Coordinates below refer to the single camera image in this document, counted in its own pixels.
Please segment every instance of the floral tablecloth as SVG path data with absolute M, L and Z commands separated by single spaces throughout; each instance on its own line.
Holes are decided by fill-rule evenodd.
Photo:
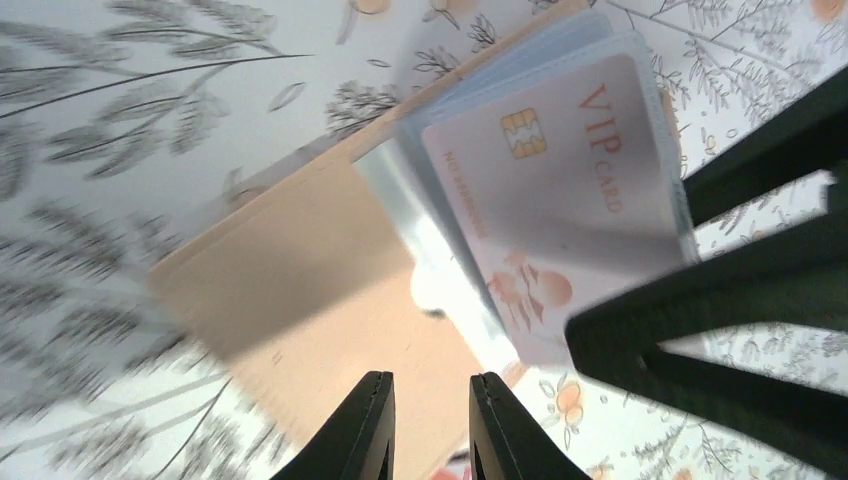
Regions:
M 147 297 L 147 269 L 261 190 L 242 179 L 282 178 L 555 3 L 238 1 L 0 4 L 4 480 L 279 469 L 296 446 Z M 845 0 L 590 3 L 648 39 L 684 175 L 848 60 Z M 701 229 L 702 255 L 817 214 L 826 181 Z M 848 387 L 845 335 L 772 324 L 707 341 L 719 361 Z M 595 479 L 820 475 L 573 372 L 531 369 L 516 393 Z

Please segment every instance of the floral pattern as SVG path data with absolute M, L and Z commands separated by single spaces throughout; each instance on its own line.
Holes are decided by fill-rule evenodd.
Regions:
M 147 270 L 555 3 L 10 3 L 0 21 L 0 478 L 270 477 L 298 446 L 159 310 Z M 684 176 L 848 60 L 845 0 L 589 4 L 645 35 Z M 701 255 L 819 214 L 827 181 L 811 175 L 716 218 L 697 232 Z M 705 340 L 713 361 L 848 389 L 845 334 L 773 323 Z M 574 372 L 531 368 L 515 391 L 596 480 L 821 477 Z M 470 478 L 467 458 L 437 478 Z

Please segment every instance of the beige wallet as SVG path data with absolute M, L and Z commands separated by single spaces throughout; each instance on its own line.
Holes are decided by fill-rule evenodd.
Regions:
M 450 320 L 413 303 L 414 262 L 352 163 L 410 111 L 586 7 L 561 0 L 154 268 L 166 308 L 296 443 L 369 370 L 394 372 L 396 478 L 428 478 L 467 440 L 469 377 L 480 363 Z M 522 372 L 501 373 L 514 384 Z

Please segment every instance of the card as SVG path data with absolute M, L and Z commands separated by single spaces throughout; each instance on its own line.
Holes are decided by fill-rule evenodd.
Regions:
M 687 261 L 644 61 L 584 56 L 517 92 L 483 92 L 496 99 L 466 111 L 454 103 L 423 132 L 524 362 L 569 364 L 569 318 Z

